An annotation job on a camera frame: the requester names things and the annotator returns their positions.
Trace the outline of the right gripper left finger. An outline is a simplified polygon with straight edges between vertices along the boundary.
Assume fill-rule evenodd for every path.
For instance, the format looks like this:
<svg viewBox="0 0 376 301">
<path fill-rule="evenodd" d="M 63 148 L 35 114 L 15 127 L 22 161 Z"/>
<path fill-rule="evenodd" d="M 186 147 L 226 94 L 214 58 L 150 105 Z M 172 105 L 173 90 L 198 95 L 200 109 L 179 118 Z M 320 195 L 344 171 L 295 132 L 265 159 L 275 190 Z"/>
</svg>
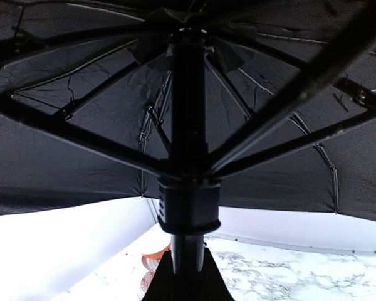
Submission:
<svg viewBox="0 0 376 301">
<path fill-rule="evenodd" d="M 142 300 L 188 300 L 188 252 L 166 251 Z"/>
</svg>

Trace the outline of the red patterned bowl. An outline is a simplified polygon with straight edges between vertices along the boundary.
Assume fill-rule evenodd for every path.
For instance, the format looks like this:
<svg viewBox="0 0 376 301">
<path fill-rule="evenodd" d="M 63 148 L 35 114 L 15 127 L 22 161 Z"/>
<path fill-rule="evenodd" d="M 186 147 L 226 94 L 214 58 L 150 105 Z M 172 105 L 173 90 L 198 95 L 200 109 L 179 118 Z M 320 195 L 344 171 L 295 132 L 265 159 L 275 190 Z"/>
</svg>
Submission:
<svg viewBox="0 0 376 301">
<path fill-rule="evenodd" d="M 150 283 L 154 278 L 154 275 L 155 270 L 149 270 L 143 275 L 140 281 L 140 288 L 137 295 L 139 300 L 143 300 L 147 290 L 149 289 Z"/>
</svg>

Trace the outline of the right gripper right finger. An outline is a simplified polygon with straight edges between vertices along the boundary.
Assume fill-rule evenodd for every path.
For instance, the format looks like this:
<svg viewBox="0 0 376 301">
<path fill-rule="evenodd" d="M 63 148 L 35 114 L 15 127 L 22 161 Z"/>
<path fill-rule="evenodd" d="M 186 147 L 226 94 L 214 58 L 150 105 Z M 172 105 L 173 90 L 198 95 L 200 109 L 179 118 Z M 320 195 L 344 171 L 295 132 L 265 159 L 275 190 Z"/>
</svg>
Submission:
<svg viewBox="0 0 376 301">
<path fill-rule="evenodd" d="M 210 249 L 202 247 L 201 270 L 195 263 L 192 271 L 188 273 L 187 299 L 200 301 L 233 301 L 226 283 L 216 265 Z"/>
</svg>

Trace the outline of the cream and black umbrella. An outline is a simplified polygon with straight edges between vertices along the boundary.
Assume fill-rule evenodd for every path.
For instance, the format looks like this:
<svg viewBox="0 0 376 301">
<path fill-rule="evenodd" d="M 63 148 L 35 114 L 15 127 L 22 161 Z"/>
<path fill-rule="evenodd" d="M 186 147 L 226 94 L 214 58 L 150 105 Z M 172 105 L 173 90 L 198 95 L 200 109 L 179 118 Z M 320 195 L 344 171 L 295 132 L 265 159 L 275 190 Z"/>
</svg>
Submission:
<svg viewBox="0 0 376 301">
<path fill-rule="evenodd" d="M 0 216 L 138 196 L 376 221 L 376 1 L 0 1 Z"/>
</svg>

